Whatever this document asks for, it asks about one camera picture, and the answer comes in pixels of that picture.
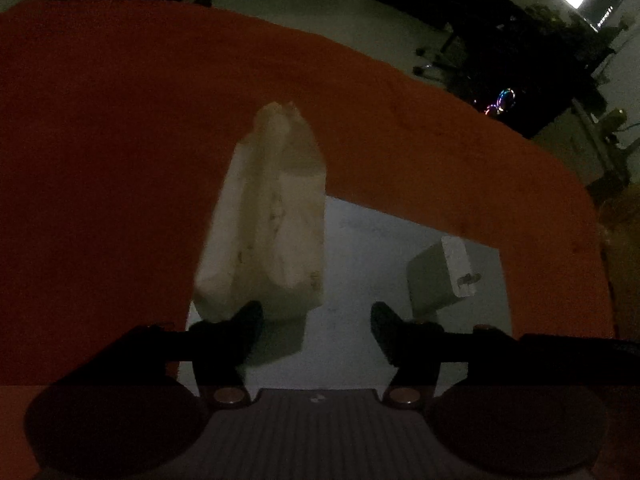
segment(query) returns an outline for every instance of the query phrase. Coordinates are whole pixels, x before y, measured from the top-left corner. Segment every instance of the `white bag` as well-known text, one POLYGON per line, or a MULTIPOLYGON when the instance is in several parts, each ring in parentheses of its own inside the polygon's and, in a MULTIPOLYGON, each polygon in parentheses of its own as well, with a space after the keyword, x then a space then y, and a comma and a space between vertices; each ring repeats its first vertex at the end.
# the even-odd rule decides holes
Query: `white bag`
POLYGON ((258 111, 238 142, 195 279, 203 319, 262 303, 266 319, 302 317, 322 303, 326 168, 292 105, 258 111))

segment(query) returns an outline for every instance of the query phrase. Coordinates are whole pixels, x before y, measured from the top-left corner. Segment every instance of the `desk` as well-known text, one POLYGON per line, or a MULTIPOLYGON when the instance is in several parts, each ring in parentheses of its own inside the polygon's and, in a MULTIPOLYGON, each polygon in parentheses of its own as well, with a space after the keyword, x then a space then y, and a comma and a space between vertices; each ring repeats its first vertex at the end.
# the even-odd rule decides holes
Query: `desk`
MULTIPOLYGON (((577 179, 385 63, 234 12, 126 0, 23 2, 0 14, 0 60, 4 385, 56 380, 136 324, 184 326, 233 148, 272 101, 314 130, 327 194, 498 248, 514 335, 613 334, 577 179)), ((28 399, 4 391, 0 477, 24 478, 28 399)))
POLYGON ((453 5, 449 22, 462 38, 467 58, 460 74, 449 78, 447 88, 457 95, 470 94, 466 100, 479 110, 494 102, 503 89, 514 89, 517 106, 500 120, 527 139, 558 117, 574 98, 596 116, 606 111, 591 70, 585 69, 587 60, 578 61, 561 34, 549 33, 543 23, 509 0, 484 6, 480 2, 453 5))

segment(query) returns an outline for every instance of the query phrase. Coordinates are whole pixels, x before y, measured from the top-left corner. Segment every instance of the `orange tablecloth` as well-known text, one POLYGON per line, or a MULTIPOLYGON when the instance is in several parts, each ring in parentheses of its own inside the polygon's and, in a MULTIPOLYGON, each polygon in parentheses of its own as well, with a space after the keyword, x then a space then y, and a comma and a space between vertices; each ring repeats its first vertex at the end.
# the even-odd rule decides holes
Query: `orange tablecloth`
MULTIPOLYGON (((612 335, 576 178, 325 38, 173 2, 35 0, 0 14, 0 86, 2 384, 49 383, 139 323, 183 325, 232 150, 272 101, 310 123, 328 194, 499 248, 515 335, 612 335)), ((3 389, 0 478, 34 471, 32 395, 3 389)))

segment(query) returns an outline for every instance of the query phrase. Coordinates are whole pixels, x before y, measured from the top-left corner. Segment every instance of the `cable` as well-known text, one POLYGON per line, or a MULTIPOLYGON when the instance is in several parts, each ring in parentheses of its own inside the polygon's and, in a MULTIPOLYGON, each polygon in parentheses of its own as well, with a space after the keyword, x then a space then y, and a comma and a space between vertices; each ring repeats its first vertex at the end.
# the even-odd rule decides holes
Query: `cable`
POLYGON ((617 131, 617 132, 626 132, 627 130, 630 130, 630 129, 631 129, 631 128, 633 128, 634 126, 640 126, 640 122, 630 124, 630 125, 629 125, 629 126, 627 126, 626 128, 622 128, 621 130, 616 130, 616 131, 617 131))

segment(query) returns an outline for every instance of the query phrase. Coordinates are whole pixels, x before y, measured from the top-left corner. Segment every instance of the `round pad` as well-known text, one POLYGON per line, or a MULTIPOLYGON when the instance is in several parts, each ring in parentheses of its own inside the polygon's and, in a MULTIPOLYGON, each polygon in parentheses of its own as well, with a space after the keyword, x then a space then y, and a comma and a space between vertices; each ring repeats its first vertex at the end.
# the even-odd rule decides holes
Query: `round pad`
POLYGON ((234 386, 226 386, 217 389, 213 398, 220 404, 237 404, 244 399, 244 391, 234 386))
POLYGON ((155 468, 200 435, 200 401, 171 378, 155 386, 53 385, 29 406, 27 440, 38 463, 80 478, 155 468))
POLYGON ((471 386, 448 390, 430 424, 460 458, 488 471, 552 476, 594 460, 606 410, 581 386, 471 386))
POLYGON ((420 392, 413 388, 394 388, 389 392, 389 397, 398 404, 415 404, 420 400, 420 392))

